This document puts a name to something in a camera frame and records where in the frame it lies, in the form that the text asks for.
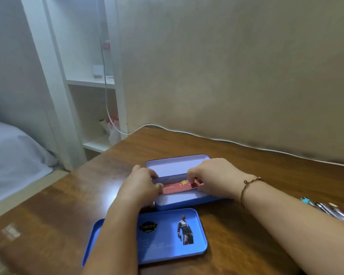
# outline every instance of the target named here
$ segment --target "brown string bracelet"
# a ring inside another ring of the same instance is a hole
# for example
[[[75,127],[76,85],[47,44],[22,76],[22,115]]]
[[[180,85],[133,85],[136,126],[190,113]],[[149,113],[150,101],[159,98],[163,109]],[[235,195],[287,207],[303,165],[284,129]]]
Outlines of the brown string bracelet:
[[[257,180],[263,181],[263,179],[262,179],[261,177],[257,177],[257,178],[255,178],[255,179],[253,179],[253,180],[251,180],[251,181],[247,181],[247,180],[244,181],[245,187],[242,189],[241,197],[239,198],[239,200],[240,200],[240,202],[241,202],[241,206],[242,206],[243,208],[245,208],[245,206],[244,206],[243,203],[242,203],[243,193],[245,192],[245,190],[246,190],[246,188],[248,187],[248,185],[250,185],[250,183],[253,183],[253,182],[257,181]]]

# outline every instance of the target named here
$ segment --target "desk surface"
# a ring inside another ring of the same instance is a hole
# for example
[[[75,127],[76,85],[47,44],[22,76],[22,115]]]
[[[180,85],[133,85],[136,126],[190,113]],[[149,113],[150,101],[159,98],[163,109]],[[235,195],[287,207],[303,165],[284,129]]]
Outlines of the desk surface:
[[[224,157],[300,198],[344,207],[344,167],[239,145],[143,128],[0,217],[0,259],[18,275],[80,274],[91,228],[103,218],[133,165],[191,154]],[[143,266],[141,274],[298,274],[299,268],[239,203],[194,207],[208,249]],[[1,231],[12,225],[20,236]]]

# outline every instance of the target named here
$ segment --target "red card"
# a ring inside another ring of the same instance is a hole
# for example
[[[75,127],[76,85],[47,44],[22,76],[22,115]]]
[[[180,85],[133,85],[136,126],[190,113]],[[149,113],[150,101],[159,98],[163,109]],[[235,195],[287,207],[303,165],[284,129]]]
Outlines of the red card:
[[[162,194],[173,194],[182,191],[187,191],[193,188],[196,188],[200,185],[200,182],[195,180],[193,184],[189,183],[187,180],[173,182],[173,183],[166,183],[163,188]]]

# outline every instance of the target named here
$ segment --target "white bed sheet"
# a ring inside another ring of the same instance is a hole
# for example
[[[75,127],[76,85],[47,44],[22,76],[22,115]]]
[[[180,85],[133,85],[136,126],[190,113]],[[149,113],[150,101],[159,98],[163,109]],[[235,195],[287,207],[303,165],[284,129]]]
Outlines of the white bed sheet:
[[[30,136],[0,122],[0,201],[48,175],[56,164]]]

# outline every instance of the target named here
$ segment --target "beige wall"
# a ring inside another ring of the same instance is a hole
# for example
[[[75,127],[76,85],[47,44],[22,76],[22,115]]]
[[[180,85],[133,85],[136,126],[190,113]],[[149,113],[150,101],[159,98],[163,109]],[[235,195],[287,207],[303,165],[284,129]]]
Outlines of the beige wall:
[[[344,0],[117,0],[145,123],[344,161]]]

